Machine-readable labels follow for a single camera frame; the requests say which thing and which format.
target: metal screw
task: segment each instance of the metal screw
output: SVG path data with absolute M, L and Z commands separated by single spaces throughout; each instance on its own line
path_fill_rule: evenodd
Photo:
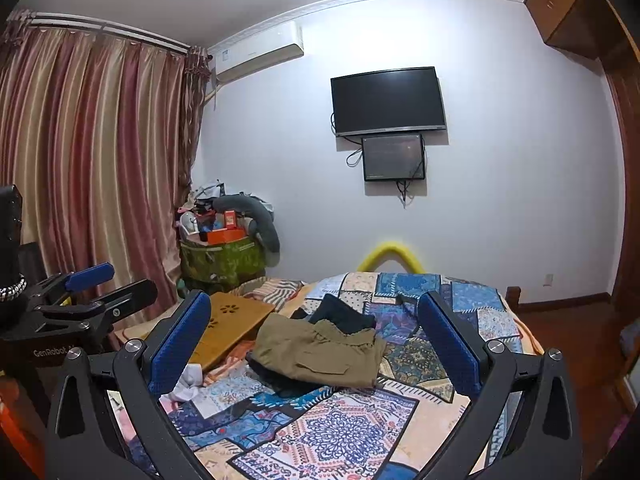
M 562 352 L 557 348 L 550 348 L 548 350 L 549 357 L 551 357 L 554 361 L 559 361 L 562 359 Z
M 504 343 L 502 341 L 491 339 L 491 341 L 489 341 L 486 345 L 494 354 L 501 354 L 502 352 L 504 352 Z
M 134 352 L 137 352 L 141 348 L 142 348 L 142 341 L 140 341 L 140 339 L 132 339 L 131 341 L 127 341 L 127 343 L 124 345 L 124 349 L 127 352 L 131 352 L 132 354 Z
M 77 346 L 74 346 L 71 350 L 69 350 L 69 352 L 66 353 L 66 356 L 69 359 L 76 359 L 80 357 L 81 353 L 82 353 L 82 349 L 78 348 Z

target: blue gripper pad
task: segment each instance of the blue gripper pad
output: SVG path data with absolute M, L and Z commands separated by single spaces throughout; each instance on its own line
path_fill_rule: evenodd
M 113 279 L 115 271 L 110 263 L 99 264 L 85 270 L 74 272 L 68 277 L 65 288 L 69 292 L 80 292 L 92 286 L 100 285 Z
M 201 292 L 151 358 L 148 382 L 150 394 L 160 396 L 175 388 L 210 318 L 211 300 Z
M 418 300 L 417 317 L 456 392 L 477 399 L 482 389 L 478 361 L 428 294 Z

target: silver chain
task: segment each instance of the silver chain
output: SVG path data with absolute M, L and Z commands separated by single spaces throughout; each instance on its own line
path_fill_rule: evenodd
M 11 286 L 0 286 L 0 303 L 3 301 L 11 301 L 22 294 L 27 288 L 27 280 L 20 275 L 20 281 Z

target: yellow foam tube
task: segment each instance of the yellow foam tube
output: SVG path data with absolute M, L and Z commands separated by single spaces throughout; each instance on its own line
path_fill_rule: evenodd
M 376 269 L 376 263 L 387 253 L 395 253 L 400 256 L 407 270 L 414 274 L 426 274 L 426 270 L 421 266 L 418 258 L 404 245 L 398 242 L 385 242 L 373 249 L 364 261 L 358 267 L 359 272 L 373 272 Z

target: patchwork quilt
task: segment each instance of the patchwork quilt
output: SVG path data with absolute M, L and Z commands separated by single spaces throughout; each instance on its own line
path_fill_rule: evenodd
M 494 288 L 439 274 L 351 272 L 318 282 L 302 309 L 312 314 L 330 293 L 375 316 L 376 333 L 387 342 L 375 388 L 323 386 L 283 399 L 252 373 L 242 358 L 251 343 L 243 342 L 207 375 L 201 393 L 168 417 L 218 480 L 410 480 L 469 404 L 418 326 L 415 305 L 396 304 L 398 294 L 419 298 L 429 290 L 485 340 L 499 338 L 522 352 L 518 328 Z M 505 406 L 474 471 L 492 462 L 516 404 L 513 398 Z M 137 437 L 129 447 L 153 473 Z

